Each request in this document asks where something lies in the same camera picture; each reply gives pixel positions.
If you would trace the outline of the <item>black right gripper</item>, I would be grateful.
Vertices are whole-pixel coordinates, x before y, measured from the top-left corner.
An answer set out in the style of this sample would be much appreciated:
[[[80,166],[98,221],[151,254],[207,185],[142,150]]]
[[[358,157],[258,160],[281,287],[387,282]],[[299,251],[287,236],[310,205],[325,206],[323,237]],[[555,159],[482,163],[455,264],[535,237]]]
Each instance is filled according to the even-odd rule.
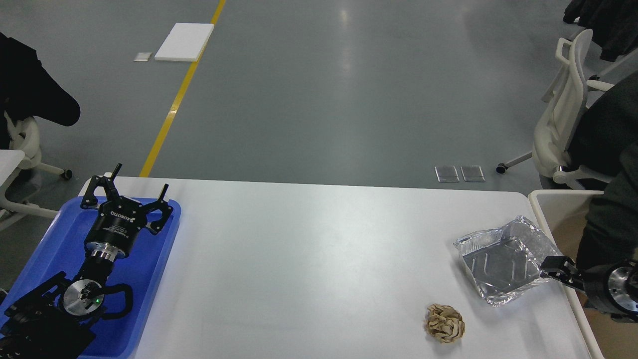
[[[582,273],[570,257],[549,255],[540,265],[540,277],[584,292],[584,307],[609,315],[612,320],[637,318],[636,262],[599,265]]]

